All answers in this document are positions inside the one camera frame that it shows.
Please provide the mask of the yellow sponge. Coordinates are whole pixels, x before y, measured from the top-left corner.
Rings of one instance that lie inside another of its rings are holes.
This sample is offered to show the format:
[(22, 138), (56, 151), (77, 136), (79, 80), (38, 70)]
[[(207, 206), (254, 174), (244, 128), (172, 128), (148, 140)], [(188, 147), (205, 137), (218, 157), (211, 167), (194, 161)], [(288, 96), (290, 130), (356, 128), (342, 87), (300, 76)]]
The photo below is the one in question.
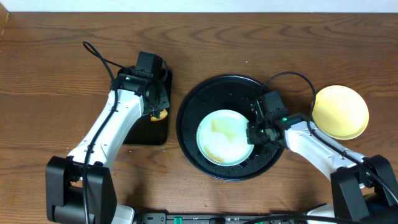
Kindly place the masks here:
[(161, 121), (161, 120), (165, 119), (167, 116), (168, 116), (167, 109), (163, 109), (162, 111), (156, 111), (156, 112), (152, 113), (150, 116), (150, 120), (152, 122)]

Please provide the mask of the light green plate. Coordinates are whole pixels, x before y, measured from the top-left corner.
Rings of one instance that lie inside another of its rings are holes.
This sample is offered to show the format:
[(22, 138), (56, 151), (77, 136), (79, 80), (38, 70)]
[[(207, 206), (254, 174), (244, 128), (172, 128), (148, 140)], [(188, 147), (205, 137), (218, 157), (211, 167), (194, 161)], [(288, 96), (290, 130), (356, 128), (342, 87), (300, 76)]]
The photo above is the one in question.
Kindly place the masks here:
[(206, 115), (197, 128), (197, 146), (201, 154), (218, 166), (235, 166), (253, 152), (248, 143), (248, 119), (233, 110), (218, 110)]

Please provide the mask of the yellow plate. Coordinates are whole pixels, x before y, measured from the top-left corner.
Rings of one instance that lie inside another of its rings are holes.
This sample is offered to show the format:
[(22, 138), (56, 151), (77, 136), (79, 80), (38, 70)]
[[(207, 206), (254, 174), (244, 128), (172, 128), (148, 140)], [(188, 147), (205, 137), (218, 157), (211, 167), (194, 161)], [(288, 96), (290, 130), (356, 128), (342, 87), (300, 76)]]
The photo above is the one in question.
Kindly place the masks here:
[(316, 94), (312, 118), (330, 137), (350, 140), (367, 128), (369, 110), (359, 93), (347, 86), (332, 85)]

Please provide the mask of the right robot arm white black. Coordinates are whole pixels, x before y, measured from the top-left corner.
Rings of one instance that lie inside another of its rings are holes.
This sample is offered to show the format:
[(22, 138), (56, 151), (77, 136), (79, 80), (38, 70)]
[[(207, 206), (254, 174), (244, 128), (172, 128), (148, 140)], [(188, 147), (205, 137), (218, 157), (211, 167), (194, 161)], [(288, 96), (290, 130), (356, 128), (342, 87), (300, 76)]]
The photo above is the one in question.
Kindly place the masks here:
[(247, 124), (248, 143), (295, 152), (331, 183), (333, 203), (305, 213), (307, 223), (397, 223), (397, 179), (383, 156), (366, 157), (336, 142), (302, 114), (258, 117)]

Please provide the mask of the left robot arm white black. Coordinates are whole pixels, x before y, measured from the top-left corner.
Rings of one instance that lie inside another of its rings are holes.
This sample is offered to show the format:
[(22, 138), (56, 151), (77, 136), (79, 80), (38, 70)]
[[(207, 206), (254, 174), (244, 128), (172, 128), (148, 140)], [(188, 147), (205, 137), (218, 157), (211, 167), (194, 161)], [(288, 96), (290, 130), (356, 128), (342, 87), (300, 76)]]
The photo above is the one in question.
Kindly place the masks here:
[(55, 223), (132, 223), (118, 203), (111, 168), (123, 144), (162, 145), (168, 132), (170, 82), (119, 74), (88, 134), (45, 169), (47, 218)]

